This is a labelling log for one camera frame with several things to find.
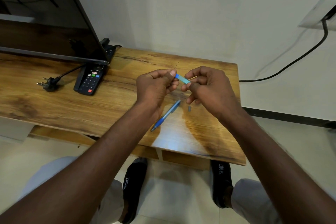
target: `hand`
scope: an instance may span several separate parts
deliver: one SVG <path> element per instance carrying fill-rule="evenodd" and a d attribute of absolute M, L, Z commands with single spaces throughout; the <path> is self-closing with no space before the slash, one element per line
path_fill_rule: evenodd
<path fill-rule="evenodd" d="M 242 110 L 229 78 L 222 70 L 201 66 L 189 71 L 184 77 L 191 81 L 181 87 L 182 91 L 192 92 L 187 104 L 194 101 L 196 104 L 202 103 L 212 115 L 224 123 Z"/>
<path fill-rule="evenodd" d="M 157 119 L 162 114 L 161 105 L 165 96 L 177 89 L 179 80 L 176 70 L 161 69 L 140 75 L 136 80 L 137 103 L 153 107 Z"/>

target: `power plug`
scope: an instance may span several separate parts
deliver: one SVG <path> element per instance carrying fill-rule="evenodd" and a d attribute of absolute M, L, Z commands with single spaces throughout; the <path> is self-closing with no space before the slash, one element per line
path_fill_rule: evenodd
<path fill-rule="evenodd" d="M 60 79 L 61 78 L 58 77 L 56 78 L 50 77 L 49 79 L 43 77 L 43 80 L 46 80 L 47 82 L 38 82 L 36 84 L 42 86 L 43 89 L 48 92 L 53 92 L 58 89 L 57 83 L 60 81 Z"/>

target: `foot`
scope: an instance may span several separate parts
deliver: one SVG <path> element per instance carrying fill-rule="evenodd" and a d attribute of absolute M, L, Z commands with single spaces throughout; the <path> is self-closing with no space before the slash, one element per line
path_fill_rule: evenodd
<path fill-rule="evenodd" d="M 212 171 L 212 200 L 219 208 L 230 207 L 226 194 L 228 191 L 232 193 L 231 168 L 227 162 L 211 160 Z"/>
<path fill-rule="evenodd" d="M 124 183 L 124 202 L 127 204 L 127 213 L 122 221 L 123 224 L 131 223 L 137 215 L 140 191 L 144 183 L 147 171 L 147 159 L 137 158 L 128 167 Z"/>

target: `gray pants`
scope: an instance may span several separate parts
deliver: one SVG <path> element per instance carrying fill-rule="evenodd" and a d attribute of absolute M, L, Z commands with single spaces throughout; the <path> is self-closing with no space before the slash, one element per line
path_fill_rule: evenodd
<path fill-rule="evenodd" d="M 42 166 L 28 181 L 20 198 L 53 177 L 75 159 L 76 157 L 59 158 Z M 250 179 L 239 180 L 233 189 L 231 201 L 234 211 L 245 218 L 249 223 L 281 223 L 278 213 L 260 182 Z M 122 184 L 114 180 L 101 202 L 100 209 L 96 211 L 92 218 L 91 223 L 109 224 L 117 222 L 123 208 Z"/>

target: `fingernail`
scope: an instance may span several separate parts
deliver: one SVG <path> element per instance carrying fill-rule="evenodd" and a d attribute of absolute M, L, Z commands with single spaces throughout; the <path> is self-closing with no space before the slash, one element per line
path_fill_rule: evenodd
<path fill-rule="evenodd" d="M 176 74 L 176 70 L 171 70 L 170 71 L 170 75 L 175 76 L 175 74 Z"/>

